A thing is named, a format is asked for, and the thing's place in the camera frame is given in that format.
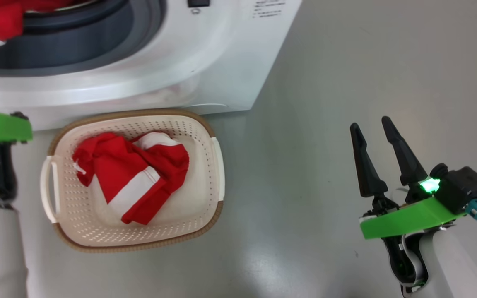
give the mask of laundry basket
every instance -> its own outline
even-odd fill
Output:
[[[125,224],[108,209],[100,190],[80,183],[72,154],[82,141],[103,132],[129,139],[152,131],[165,132],[185,146],[187,177],[148,225]],[[55,231],[83,252],[133,251],[198,237],[216,223],[224,203],[220,145],[202,117],[181,110],[130,111],[76,121],[51,143],[40,179],[43,208]]]

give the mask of green light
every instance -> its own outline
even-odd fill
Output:
[[[439,179],[429,178],[428,180],[422,181],[419,183],[422,188],[428,193],[436,192],[439,189]]]

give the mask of red and white cloth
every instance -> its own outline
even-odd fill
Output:
[[[131,141],[111,132],[83,141],[72,156],[78,179],[96,176],[108,207],[123,223],[148,224],[185,181],[189,154],[162,132]]]
[[[51,12],[83,0],[0,0],[0,46],[23,34],[23,13]]]

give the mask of washing machine door opening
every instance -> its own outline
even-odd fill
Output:
[[[0,47],[0,76],[106,66],[147,45],[164,17],[165,0],[96,0],[53,13],[25,13],[23,35]]]

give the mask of basket handle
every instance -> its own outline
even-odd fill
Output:
[[[51,204],[51,195],[49,195],[49,172],[51,168],[53,169],[55,209],[53,209],[53,204]],[[43,209],[47,215],[47,218],[51,221],[51,223],[57,223],[55,215],[57,215],[58,210],[60,210],[60,188],[58,184],[58,164],[54,160],[53,156],[48,156],[43,162],[40,174],[40,194]]]
[[[224,173],[224,159],[222,158],[222,150],[220,149],[220,143],[215,137],[211,138],[214,146],[214,154],[216,155],[216,163],[218,170],[218,201],[224,200],[224,194],[226,192],[226,175]]]

